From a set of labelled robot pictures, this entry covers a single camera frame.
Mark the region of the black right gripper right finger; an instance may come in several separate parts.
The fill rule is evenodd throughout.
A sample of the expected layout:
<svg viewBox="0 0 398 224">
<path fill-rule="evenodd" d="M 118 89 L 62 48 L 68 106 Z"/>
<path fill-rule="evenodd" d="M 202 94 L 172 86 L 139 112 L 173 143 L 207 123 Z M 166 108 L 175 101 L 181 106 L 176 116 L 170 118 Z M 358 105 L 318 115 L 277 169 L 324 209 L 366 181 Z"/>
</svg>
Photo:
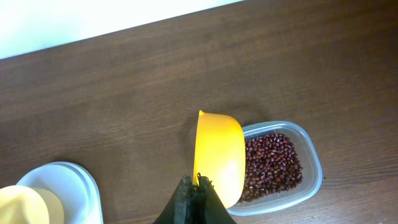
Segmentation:
<svg viewBox="0 0 398 224">
<path fill-rule="evenodd" d="M 218 197 L 212 181 L 197 174 L 198 185 L 194 196 L 195 221 L 199 224 L 236 224 Z"/>
</svg>

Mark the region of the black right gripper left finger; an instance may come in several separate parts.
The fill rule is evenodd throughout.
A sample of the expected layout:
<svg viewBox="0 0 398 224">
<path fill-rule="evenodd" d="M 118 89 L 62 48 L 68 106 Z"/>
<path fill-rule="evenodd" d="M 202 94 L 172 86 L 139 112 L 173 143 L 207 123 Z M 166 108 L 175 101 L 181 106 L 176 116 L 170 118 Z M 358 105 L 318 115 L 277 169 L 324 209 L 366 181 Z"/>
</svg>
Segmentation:
<svg viewBox="0 0 398 224">
<path fill-rule="evenodd" d="M 195 190 L 191 177 L 181 178 L 169 202 L 153 224 L 189 224 L 193 221 L 192 196 Z"/>
</svg>

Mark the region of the yellow measuring scoop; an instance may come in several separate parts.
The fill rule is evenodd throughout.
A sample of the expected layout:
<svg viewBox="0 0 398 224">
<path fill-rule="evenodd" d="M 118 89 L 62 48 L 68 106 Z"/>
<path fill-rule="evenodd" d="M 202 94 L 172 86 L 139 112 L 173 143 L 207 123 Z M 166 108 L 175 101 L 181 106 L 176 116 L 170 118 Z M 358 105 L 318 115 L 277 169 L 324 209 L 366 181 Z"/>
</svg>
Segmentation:
<svg viewBox="0 0 398 224">
<path fill-rule="evenodd" d="M 193 165 L 193 182 L 198 175 L 212 181 L 225 208 L 235 205 L 244 188 L 246 151 L 241 125 L 231 116 L 198 114 Z"/>
</svg>

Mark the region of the red adzuki beans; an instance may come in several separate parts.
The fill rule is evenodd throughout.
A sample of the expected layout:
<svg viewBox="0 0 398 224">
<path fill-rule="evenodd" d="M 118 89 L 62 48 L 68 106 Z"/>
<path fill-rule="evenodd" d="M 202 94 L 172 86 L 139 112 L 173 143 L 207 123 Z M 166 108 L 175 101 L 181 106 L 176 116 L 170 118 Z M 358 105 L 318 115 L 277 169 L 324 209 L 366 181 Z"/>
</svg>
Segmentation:
<svg viewBox="0 0 398 224">
<path fill-rule="evenodd" d="M 294 144 L 282 133 L 245 140 L 246 171 L 239 203 L 295 189 L 303 181 Z"/>
</svg>

